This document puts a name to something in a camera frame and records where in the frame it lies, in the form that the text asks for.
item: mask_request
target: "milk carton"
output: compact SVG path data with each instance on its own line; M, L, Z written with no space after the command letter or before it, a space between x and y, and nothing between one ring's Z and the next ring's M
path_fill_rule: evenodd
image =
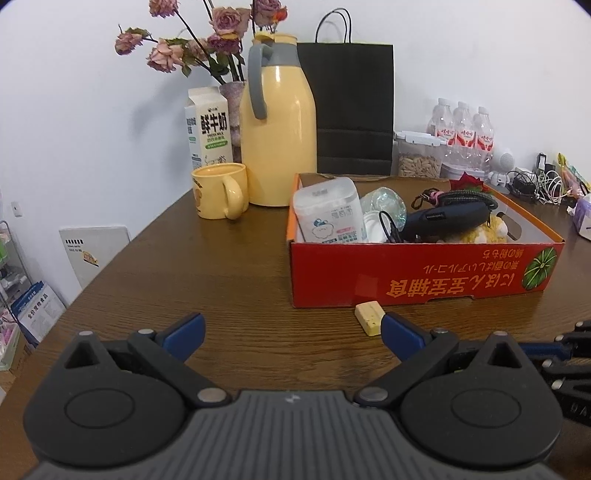
M185 117L193 169L233 162L228 101L217 87L189 89Z

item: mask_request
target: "bag handle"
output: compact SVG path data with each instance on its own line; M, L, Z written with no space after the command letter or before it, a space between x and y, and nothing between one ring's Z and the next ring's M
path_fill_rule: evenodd
M314 37L314 43L318 43L318 33L320 32L320 27L326 21L326 19L332 14L340 15L343 18L343 22L345 22L345 37L343 38L343 43L347 43L347 21L345 20L345 16L341 13L341 11L344 11L347 14L347 17L349 17L349 43L351 43L351 32L353 31L353 24L351 22L351 14L349 13L349 10L347 10L344 7L335 8L334 10L331 10L325 16L322 17L322 20L320 20L320 23L316 28L316 36Z

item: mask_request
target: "red cardboard box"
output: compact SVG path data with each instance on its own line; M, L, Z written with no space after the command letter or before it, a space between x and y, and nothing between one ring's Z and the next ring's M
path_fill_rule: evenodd
M359 197L381 187L395 190L408 206L424 190L448 191L448 180L354 177ZM328 177L296 176L294 191ZM293 304L298 308L425 303L435 298L474 299L546 288L564 239L504 195L493 192L515 240L506 244L339 244L306 243L290 206Z

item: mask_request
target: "mug handle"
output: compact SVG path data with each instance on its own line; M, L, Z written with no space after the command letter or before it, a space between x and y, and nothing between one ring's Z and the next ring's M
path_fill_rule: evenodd
M228 197L228 206L224 209L224 215L230 220L236 220L242 215L244 208L244 194L236 180L230 175L225 175L222 179L223 186L226 189L226 196Z

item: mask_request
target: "blue gripper pad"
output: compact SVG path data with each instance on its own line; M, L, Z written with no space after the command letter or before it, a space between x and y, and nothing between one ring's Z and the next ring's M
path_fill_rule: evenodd
M401 362L425 348L426 343L422 335L403 325L390 315L382 318L382 341Z
M571 347L560 342L520 342L519 346L527 356L555 356L559 360L570 360L573 357Z
M205 340L205 318L191 314L159 333L156 342L170 355L184 362Z

